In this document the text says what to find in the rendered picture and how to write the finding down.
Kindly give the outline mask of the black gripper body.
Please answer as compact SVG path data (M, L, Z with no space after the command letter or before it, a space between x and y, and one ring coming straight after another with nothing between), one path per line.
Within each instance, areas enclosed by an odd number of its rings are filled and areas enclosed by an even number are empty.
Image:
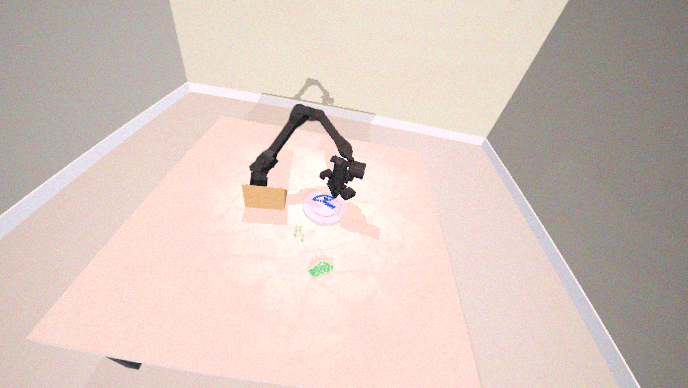
M347 173L345 175L337 175L330 169L326 169L320 172L319 177L322 180L324 180L326 177L329 178L327 180L328 184L330 186L334 185L337 187L337 191L340 192L340 196L347 201L356 195L356 191L354 191L351 187L346 188L347 186L345 185L345 177L347 175Z

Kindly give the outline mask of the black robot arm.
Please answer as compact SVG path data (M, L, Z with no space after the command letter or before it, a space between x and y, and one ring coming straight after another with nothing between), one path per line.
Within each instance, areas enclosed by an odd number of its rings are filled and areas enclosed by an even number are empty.
M361 180L363 179L366 163L354 160L354 157L352 156L352 145L339 134L325 113L319 109L314 109L302 104L296 104L289 116L288 122L285 124L282 131L278 134L270 147L259 154L256 160L249 165L249 169L251 171L250 185L267 187L267 174L269 170L274 168L275 164L279 161L276 159L277 154L295 129L308 120L320 121L322 126L333 139L340 155L343 157L338 157L336 154L331 157L330 162L334 163L333 172L337 175L345 175L347 173L348 175L345 177L345 184L347 184L349 181L352 182L354 177ZM346 158L348 161L344 158ZM349 167L348 170L347 167Z

